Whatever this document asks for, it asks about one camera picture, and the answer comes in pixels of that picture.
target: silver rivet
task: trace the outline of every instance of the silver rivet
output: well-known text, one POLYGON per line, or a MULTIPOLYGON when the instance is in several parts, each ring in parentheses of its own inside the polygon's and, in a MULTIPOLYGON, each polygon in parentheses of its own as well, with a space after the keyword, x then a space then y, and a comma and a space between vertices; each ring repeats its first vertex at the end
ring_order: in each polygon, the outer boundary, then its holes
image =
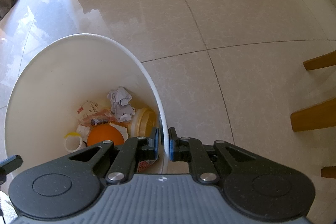
POLYGON ((214 173, 203 173, 200 178, 203 181, 213 181, 217 179, 217 176, 214 173))
POLYGON ((119 180, 122 180, 124 177, 125 175, 120 172, 113 172, 107 176, 107 178, 112 181, 119 181, 119 180))

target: wooden furniture leg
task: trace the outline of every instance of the wooden furniture leg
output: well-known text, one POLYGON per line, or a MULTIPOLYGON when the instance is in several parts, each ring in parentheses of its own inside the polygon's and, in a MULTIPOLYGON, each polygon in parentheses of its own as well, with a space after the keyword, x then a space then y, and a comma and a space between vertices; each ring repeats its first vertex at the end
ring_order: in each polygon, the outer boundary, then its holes
POLYGON ((293 112, 291 123, 294 132, 336 126, 336 98, 293 112))
POLYGON ((327 166, 321 169, 321 177, 336 179, 336 166, 327 166))
POLYGON ((306 70, 326 68, 336 65, 336 51, 303 62, 306 70))

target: white trash can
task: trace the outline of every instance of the white trash can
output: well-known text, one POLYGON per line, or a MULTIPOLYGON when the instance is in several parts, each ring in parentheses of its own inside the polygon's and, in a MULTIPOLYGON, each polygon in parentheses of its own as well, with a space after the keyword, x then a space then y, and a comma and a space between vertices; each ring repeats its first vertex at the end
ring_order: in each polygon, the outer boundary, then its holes
POLYGON ((119 86, 132 94, 136 108, 149 106, 161 116, 164 148, 159 148, 160 160, 151 166, 151 173, 166 173, 166 118, 144 66, 112 39, 75 34, 36 55, 14 86, 6 112, 5 147, 7 156, 20 155, 24 163, 13 175, 66 155, 64 136, 76 131, 78 107, 86 100, 110 105, 106 96, 119 86))

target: orange fruit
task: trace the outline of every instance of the orange fruit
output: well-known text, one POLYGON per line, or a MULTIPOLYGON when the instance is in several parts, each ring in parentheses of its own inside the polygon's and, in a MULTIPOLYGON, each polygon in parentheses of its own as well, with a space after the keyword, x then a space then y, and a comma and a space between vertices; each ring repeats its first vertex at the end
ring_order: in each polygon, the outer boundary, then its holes
POLYGON ((87 137, 87 145, 93 145, 105 140, 111 140, 114 142, 114 145, 119 145, 124 143, 123 135, 119 132, 118 129, 112 127, 109 124, 100 124, 95 126, 89 136, 87 137))

